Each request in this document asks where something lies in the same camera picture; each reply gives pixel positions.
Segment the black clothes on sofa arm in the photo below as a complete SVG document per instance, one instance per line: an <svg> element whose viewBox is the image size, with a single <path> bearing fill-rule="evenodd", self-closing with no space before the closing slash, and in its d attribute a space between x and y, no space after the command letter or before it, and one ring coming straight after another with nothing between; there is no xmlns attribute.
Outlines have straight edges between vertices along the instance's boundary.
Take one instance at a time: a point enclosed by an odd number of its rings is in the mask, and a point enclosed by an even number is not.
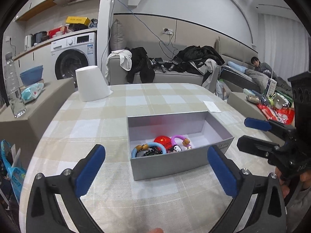
<svg viewBox="0 0 311 233"><path fill-rule="evenodd" d="M132 67L127 73L127 82L133 84L135 74L139 73L142 83L152 83L155 78L153 65L143 47L137 47L130 50L132 57Z"/></svg>

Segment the person's right hand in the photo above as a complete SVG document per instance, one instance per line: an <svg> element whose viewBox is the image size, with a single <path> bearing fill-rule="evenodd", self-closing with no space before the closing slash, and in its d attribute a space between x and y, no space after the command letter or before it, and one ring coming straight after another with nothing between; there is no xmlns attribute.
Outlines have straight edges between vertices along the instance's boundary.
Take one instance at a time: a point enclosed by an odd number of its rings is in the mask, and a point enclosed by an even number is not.
<svg viewBox="0 0 311 233"><path fill-rule="evenodd" d="M308 170L304 173L302 173L299 177L300 182L302 182L302 187L301 187L301 191L303 190L307 190L310 186L311 186L311 171ZM290 187L290 184L293 182L294 180L288 180L288 181L283 181L280 180L280 185L281 185L281 190L282 190L282 194L283 194L283 198L286 198L286 196L290 193L292 187Z"/></svg>

